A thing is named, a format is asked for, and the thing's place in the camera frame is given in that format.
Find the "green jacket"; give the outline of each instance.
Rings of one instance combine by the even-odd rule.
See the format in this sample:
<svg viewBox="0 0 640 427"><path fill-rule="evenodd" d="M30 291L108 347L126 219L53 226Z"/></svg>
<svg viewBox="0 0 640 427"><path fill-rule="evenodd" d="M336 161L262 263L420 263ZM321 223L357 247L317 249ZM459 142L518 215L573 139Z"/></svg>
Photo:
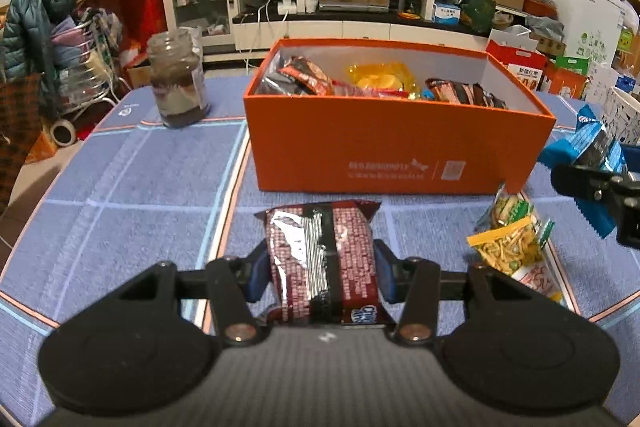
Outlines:
<svg viewBox="0 0 640 427"><path fill-rule="evenodd" d="M11 0L4 24L4 76L7 82L43 73L41 104L53 116L58 107L58 76L53 64L51 30L78 0Z"/></svg>

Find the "blue tablecloth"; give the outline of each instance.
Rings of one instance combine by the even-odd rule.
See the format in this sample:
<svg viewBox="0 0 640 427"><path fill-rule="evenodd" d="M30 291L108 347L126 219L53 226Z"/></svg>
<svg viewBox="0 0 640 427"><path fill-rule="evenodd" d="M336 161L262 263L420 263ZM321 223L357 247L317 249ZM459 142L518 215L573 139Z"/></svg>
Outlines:
<svg viewBox="0 0 640 427"><path fill-rule="evenodd" d="M18 240L0 279L0 405L33 425L51 403L36 368L44 336L95 299L162 259L202 268L219 255L246 255L263 237L257 210L338 199L260 192L243 116L247 77L207 81L212 113L182 130L162 126L148 89L129 95L61 172ZM550 139L575 125L582 102L543 95L558 118ZM640 412L640 259L601 240L574 202L558 196L537 165L526 187L541 215L558 224L552 267L566 305L615 339L622 369L606 406L628 423ZM372 196L383 204L374 235L400 257L420 255L464 270L466 244L488 196ZM254 311L273 296L267 293ZM398 315L400 307L392 310ZM210 328L204 302L183 306ZM462 321L460 303L441 304L440 333Z"/></svg>

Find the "plaid blanket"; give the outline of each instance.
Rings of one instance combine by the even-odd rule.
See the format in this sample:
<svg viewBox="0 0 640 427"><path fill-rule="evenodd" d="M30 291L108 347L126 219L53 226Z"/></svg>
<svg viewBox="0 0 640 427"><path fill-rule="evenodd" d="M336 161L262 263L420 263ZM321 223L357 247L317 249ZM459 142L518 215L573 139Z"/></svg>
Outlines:
<svg viewBox="0 0 640 427"><path fill-rule="evenodd" d="M0 216L42 129L38 115L40 76L0 83Z"/></svg>

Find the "qr code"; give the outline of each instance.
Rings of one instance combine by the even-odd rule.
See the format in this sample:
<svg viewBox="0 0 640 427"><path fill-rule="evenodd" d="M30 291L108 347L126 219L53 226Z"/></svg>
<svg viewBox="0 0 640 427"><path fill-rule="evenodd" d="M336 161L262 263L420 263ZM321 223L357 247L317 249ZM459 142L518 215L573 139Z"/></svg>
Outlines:
<svg viewBox="0 0 640 427"><path fill-rule="evenodd" d="M466 162L446 162L440 179L447 182L457 182L462 178L462 171L465 170L465 165Z"/></svg>

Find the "blue snack bag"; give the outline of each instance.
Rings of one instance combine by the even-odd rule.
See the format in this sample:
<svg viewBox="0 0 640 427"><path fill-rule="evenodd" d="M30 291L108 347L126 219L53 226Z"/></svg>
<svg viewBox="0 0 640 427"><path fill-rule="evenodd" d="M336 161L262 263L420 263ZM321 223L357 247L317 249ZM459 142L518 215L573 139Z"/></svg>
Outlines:
<svg viewBox="0 0 640 427"><path fill-rule="evenodd" d="M607 132L588 105L578 111L575 133L546 146L538 161L549 169L582 165L623 176L628 172L620 142ZM615 229L615 222L601 204L585 200L575 200L575 204L600 237L607 237Z"/></svg>

